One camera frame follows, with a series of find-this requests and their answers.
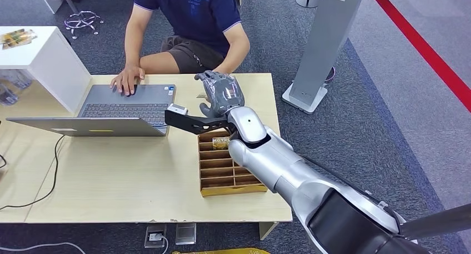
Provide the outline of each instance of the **white cable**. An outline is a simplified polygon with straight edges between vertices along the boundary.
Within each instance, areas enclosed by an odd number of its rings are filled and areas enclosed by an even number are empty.
[[[33,250],[35,248],[39,248],[39,247],[55,247],[55,246],[61,246],[61,245],[69,245],[69,246],[73,246],[75,247],[76,249],[78,249],[82,254],[86,254],[85,251],[83,251],[79,246],[73,244],[73,243],[69,243],[69,242],[63,242],[63,243],[57,243],[57,244],[41,244],[41,245],[36,245],[36,246],[32,246],[32,247],[27,247],[27,248],[8,248],[8,247],[0,247],[0,250],[5,250],[5,251],[11,251],[11,252],[22,252],[22,251],[28,251],[28,250]]]
[[[167,240],[167,238],[164,237],[164,236],[162,236],[162,238],[163,238],[163,240],[165,241],[165,243],[166,243],[166,245],[167,245],[167,246],[165,247],[165,250],[162,252],[162,254],[165,254],[165,253],[167,253],[167,249],[168,249],[168,240]]]

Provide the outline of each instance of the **chair base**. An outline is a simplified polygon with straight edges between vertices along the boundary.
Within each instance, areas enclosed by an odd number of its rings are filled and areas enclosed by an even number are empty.
[[[75,35],[75,30],[90,27],[93,30],[93,34],[98,34],[98,31],[93,26],[93,23],[98,21],[99,23],[103,23],[104,21],[98,16],[96,13],[92,11],[79,11],[70,15],[65,21],[64,25],[66,26],[67,30],[71,30],[72,32],[72,39],[77,39]]]

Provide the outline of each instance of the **dark shorts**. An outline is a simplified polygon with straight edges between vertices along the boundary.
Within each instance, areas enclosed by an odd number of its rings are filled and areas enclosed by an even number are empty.
[[[224,60],[217,51],[205,44],[181,36],[170,36],[162,42],[161,52],[169,52],[180,73],[200,73],[215,69]]]

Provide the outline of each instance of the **stool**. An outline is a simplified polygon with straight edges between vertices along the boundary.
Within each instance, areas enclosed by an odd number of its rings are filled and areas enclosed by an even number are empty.
[[[77,39],[77,36],[74,33],[75,29],[80,29],[83,27],[90,27],[93,30],[93,34],[98,34],[98,31],[93,26],[93,23],[98,19],[100,23],[103,23],[101,17],[92,11],[78,11],[72,0],[66,1],[67,4],[69,4],[69,7],[72,9],[73,14],[64,21],[64,25],[66,26],[67,30],[71,30],[72,39]]]

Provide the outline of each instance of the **navy blue t-shirt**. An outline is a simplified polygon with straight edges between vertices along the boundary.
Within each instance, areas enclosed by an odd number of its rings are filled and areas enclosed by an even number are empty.
[[[175,35],[203,43],[226,56],[229,43],[223,32],[240,22],[235,0],[134,0],[153,11],[162,10]]]

